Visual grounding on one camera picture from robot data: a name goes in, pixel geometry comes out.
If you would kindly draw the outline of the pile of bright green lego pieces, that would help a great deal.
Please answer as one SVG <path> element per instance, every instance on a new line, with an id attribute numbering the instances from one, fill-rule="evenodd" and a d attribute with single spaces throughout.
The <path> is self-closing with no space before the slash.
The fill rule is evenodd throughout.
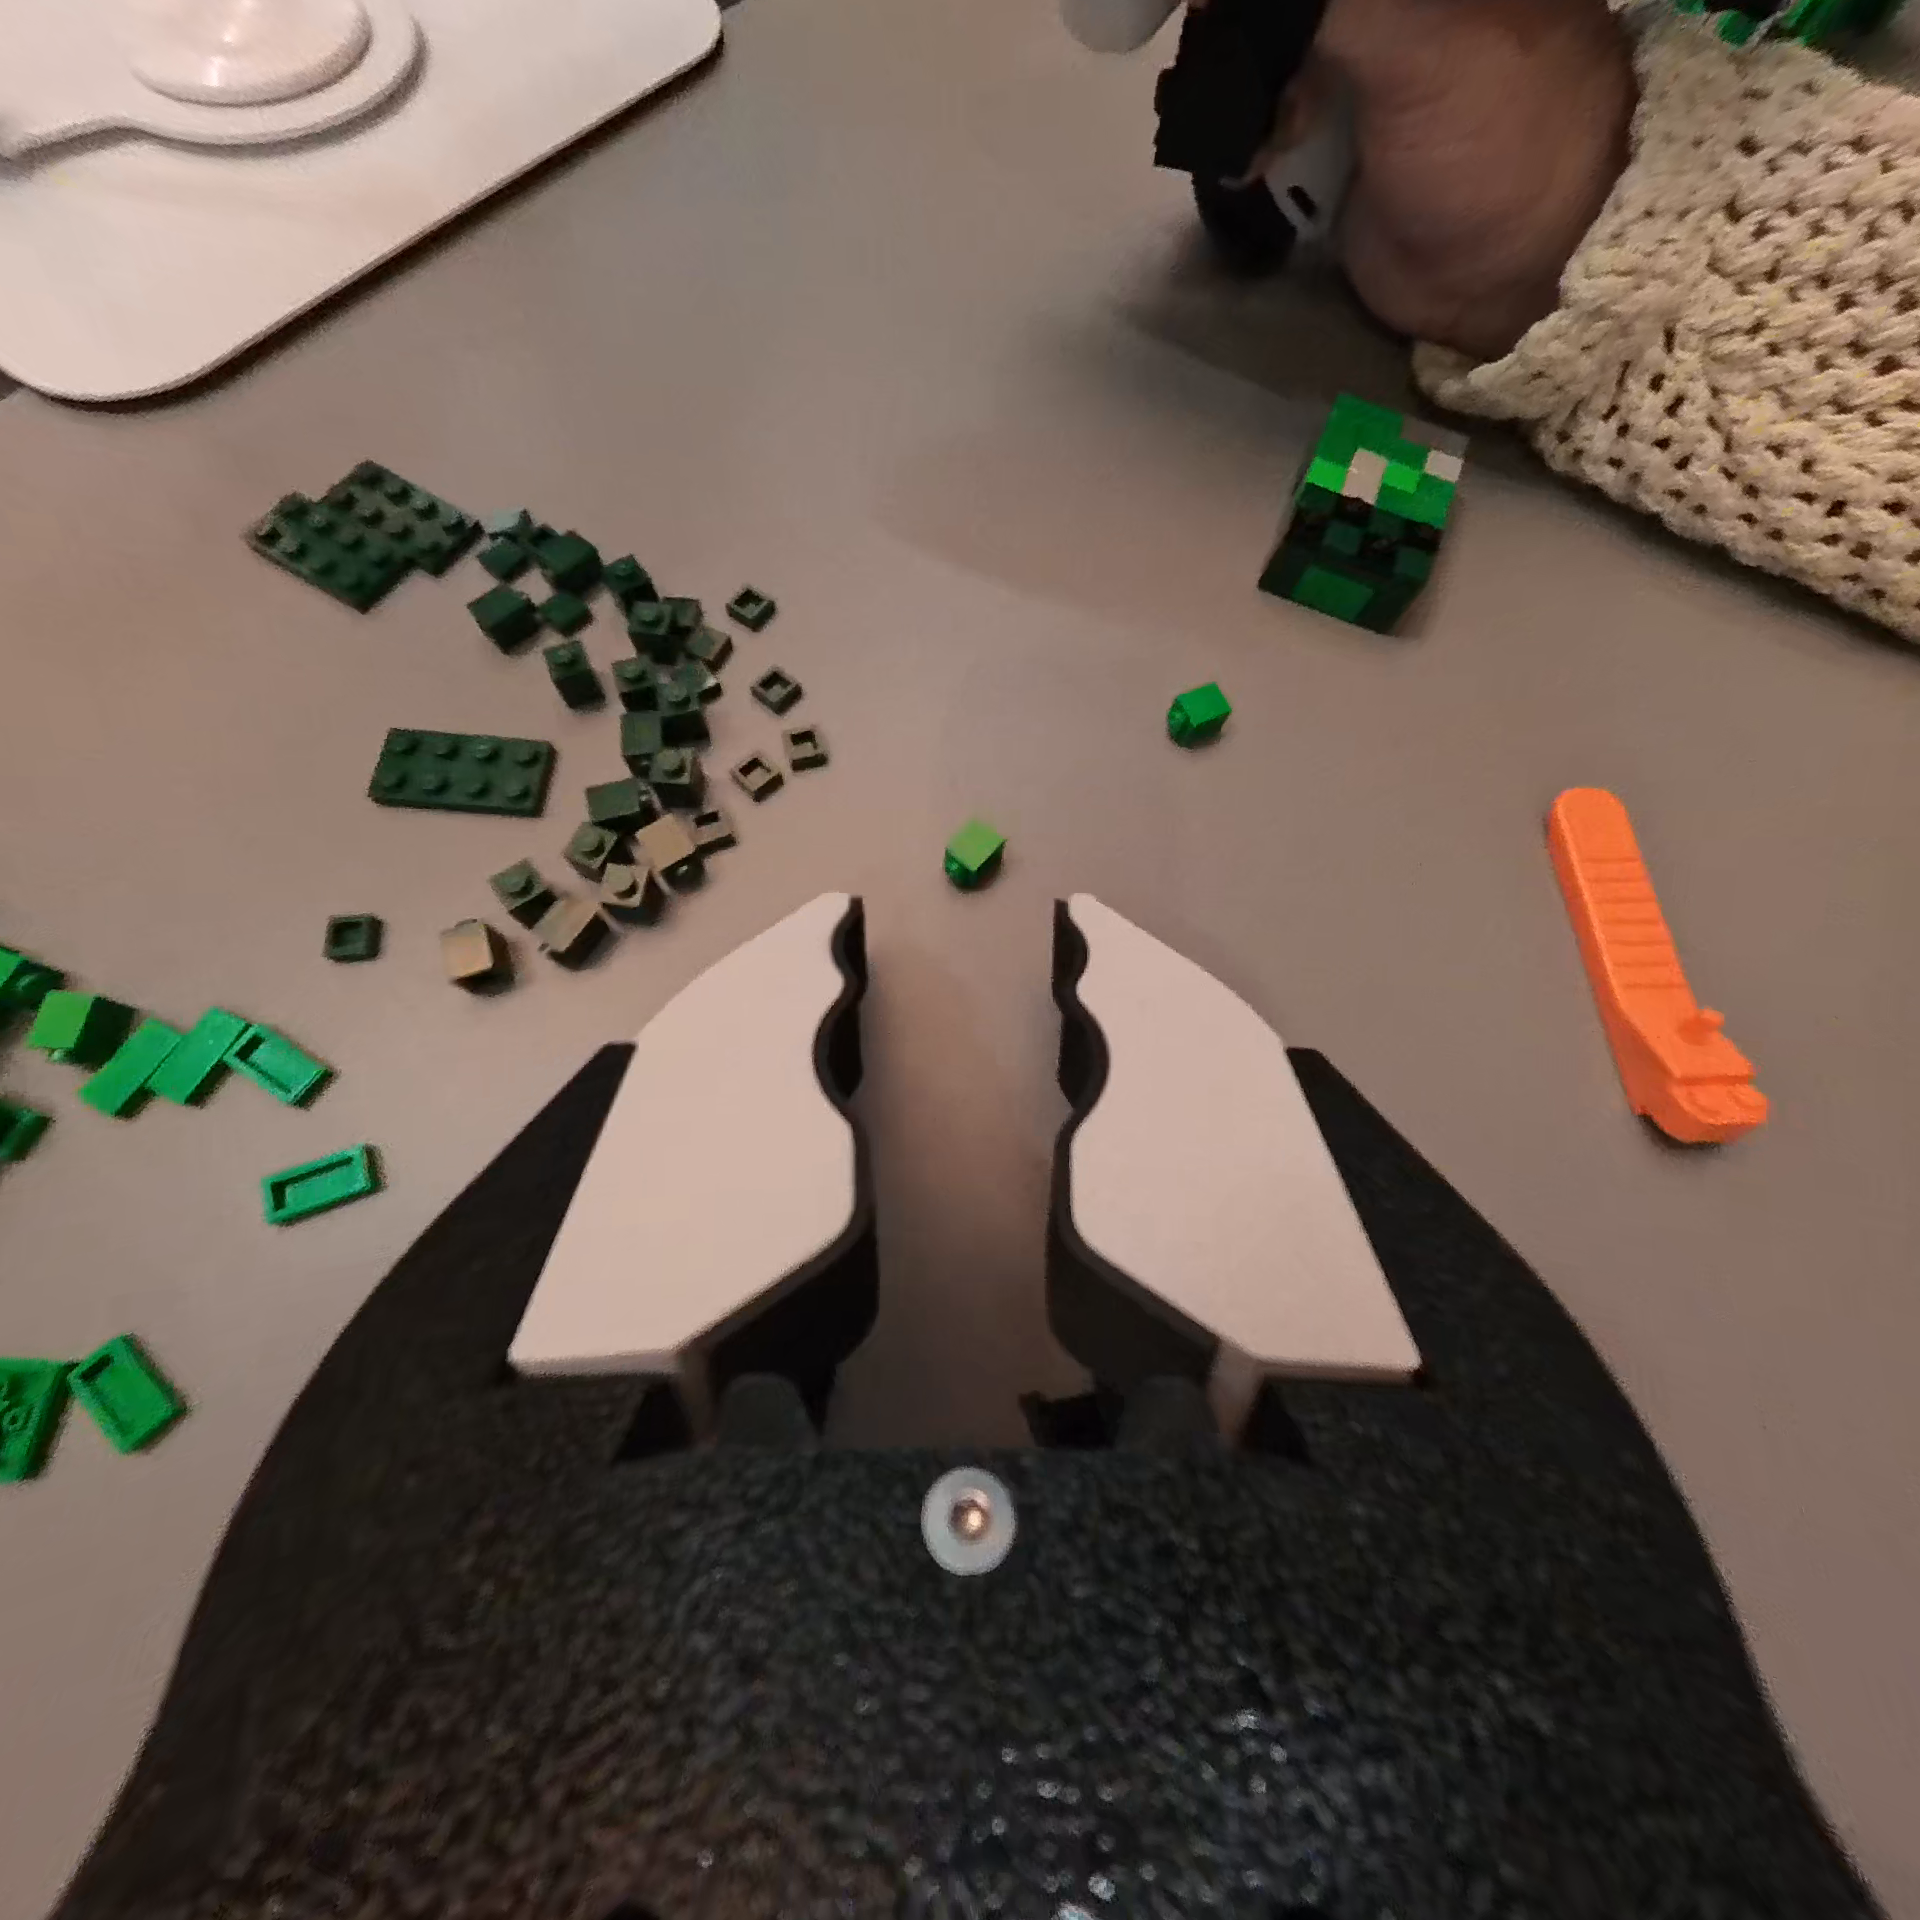
<path id="1" fill-rule="evenodd" d="M 190 1024 L 145 1014 L 67 977 L 20 949 L 2 951 L 4 1026 L 22 1026 L 26 1049 L 78 1068 L 81 1104 L 108 1121 L 136 1118 L 163 1103 L 195 1109 L 237 1079 L 285 1109 L 305 1111 L 333 1080 L 316 1054 L 282 1030 L 224 1007 Z M 294 1228 L 373 1198 L 384 1186 L 380 1153 L 355 1142 L 266 1172 L 261 1215 Z M 149 1453 L 189 1416 L 189 1399 L 134 1334 L 116 1334 L 85 1356 L 2 1358 L 2 1480 L 37 1480 L 78 1411 L 120 1456 Z"/>

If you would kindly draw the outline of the assembled green lego cube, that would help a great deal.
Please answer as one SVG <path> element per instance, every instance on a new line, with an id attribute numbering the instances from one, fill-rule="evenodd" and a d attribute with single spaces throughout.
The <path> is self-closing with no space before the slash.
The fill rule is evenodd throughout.
<path id="1" fill-rule="evenodd" d="M 1393 634 L 1433 579 L 1471 439 L 1348 392 L 1334 397 L 1288 492 L 1261 592 Z"/>

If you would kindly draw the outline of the person's right forearm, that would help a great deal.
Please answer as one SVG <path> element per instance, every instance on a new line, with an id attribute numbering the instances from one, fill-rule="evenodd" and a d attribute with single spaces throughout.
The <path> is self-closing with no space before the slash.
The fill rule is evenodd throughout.
<path id="1" fill-rule="evenodd" d="M 1630 150 L 1552 311 L 1503 356 L 1418 344 L 1412 382 L 1916 644 L 1916 26 L 1831 54 L 1624 17 Z"/>

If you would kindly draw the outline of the pile of dark green lego pieces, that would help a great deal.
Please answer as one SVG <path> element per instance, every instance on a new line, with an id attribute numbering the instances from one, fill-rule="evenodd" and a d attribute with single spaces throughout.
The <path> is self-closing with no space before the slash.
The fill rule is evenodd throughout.
<path id="1" fill-rule="evenodd" d="M 780 722 L 778 740 L 731 764 L 717 758 L 712 714 L 727 701 L 735 634 L 764 631 L 777 613 L 768 594 L 741 589 L 724 606 L 727 626 L 717 626 L 697 596 L 662 592 L 637 554 L 604 557 L 528 510 L 481 523 L 459 561 L 487 576 L 462 609 L 467 621 L 504 660 L 541 660 L 557 707 L 607 722 L 618 760 L 618 773 L 580 782 L 574 811 L 558 811 L 566 878 L 518 859 L 488 877 L 503 926 L 464 919 L 443 932 L 449 983 L 487 994 L 517 971 L 513 932 L 577 971 L 612 931 L 660 924 L 707 882 L 715 854 L 738 843 L 721 787 L 766 804 L 793 778 L 828 768 L 833 752 L 818 724 L 798 720 L 804 687 L 770 664 L 744 689 L 757 713 Z"/>

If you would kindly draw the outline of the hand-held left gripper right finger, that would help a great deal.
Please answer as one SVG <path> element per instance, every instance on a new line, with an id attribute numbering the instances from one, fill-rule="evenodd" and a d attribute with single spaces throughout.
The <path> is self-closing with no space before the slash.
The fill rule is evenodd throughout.
<path id="1" fill-rule="evenodd" d="M 1055 902 L 1049 1329 L 1091 1384 L 1183 1380 L 1241 1438 L 1285 1380 L 1424 1358 L 1278 1030 L 1091 892 Z"/>

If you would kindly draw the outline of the long dark green lego plate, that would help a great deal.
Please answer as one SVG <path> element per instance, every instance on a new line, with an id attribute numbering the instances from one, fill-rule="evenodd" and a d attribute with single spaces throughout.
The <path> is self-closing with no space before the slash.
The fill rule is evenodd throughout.
<path id="1" fill-rule="evenodd" d="M 395 729 L 366 796 L 386 808 L 541 818 L 558 758 L 533 737 Z"/>

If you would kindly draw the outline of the person's right hand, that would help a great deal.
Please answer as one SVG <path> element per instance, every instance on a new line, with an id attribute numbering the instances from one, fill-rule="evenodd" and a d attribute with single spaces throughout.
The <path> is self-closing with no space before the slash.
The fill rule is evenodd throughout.
<path id="1" fill-rule="evenodd" d="M 1603 2 L 1333 2 L 1312 53 L 1353 106 L 1336 254 L 1357 301 L 1406 340 L 1503 359 L 1626 166 L 1624 25 Z"/>

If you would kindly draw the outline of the orange brick separator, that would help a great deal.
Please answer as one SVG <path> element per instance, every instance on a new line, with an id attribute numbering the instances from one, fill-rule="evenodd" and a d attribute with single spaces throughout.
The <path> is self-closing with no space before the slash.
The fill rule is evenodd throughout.
<path id="1" fill-rule="evenodd" d="M 1624 803 L 1599 787 L 1548 806 L 1548 856 L 1630 1111 L 1717 1147 L 1769 1121 L 1755 1062 L 1694 996 Z"/>

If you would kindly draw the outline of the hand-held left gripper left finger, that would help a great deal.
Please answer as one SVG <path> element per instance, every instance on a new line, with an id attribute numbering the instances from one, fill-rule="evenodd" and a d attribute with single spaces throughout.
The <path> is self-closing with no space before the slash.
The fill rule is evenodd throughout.
<path id="1" fill-rule="evenodd" d="M 823 892 L 637 1034 L 506 1349 L 517 1380 L 639 1380 L 689 1435 L 811 1450 L 878 1313 L 866 916 Z"/>

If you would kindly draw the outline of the large dark green lego plate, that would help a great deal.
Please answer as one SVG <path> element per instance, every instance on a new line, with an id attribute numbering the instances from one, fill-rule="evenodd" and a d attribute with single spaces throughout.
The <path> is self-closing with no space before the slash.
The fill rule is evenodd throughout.
<path id="1" fill-rule="evenodd" d="M 333 603 L 371 613 L 413 575 L 443 576 L 481 535 L 483 523 L 443 494 L 365 461 L 320 496 L 285 494 L 244 540 Z"/>

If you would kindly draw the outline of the white book stand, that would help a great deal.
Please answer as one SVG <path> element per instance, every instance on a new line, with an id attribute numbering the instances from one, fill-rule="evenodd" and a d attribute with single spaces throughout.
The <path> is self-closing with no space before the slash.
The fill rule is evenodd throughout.
<path id="1" fill-rule="evenodd" d="M 335 88 L 200 108 L 114 5 L 4 5 L 2 365 L 48 398 L 197 382 L 702 67 L 722 10 L 366 5 Z"/>

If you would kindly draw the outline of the green lego baseplate build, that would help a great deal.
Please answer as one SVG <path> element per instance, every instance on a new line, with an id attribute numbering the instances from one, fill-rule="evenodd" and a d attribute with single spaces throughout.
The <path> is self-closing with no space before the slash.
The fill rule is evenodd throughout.
<path id="1" fill-rule="evenodd" d="M 1872 37 L 1906 8 L 1905 2 L 1675 2 L 1677 15 L 1711 23 L 1726 45 L 1744 46 L 1781 38 L 1831 46 Z"/>

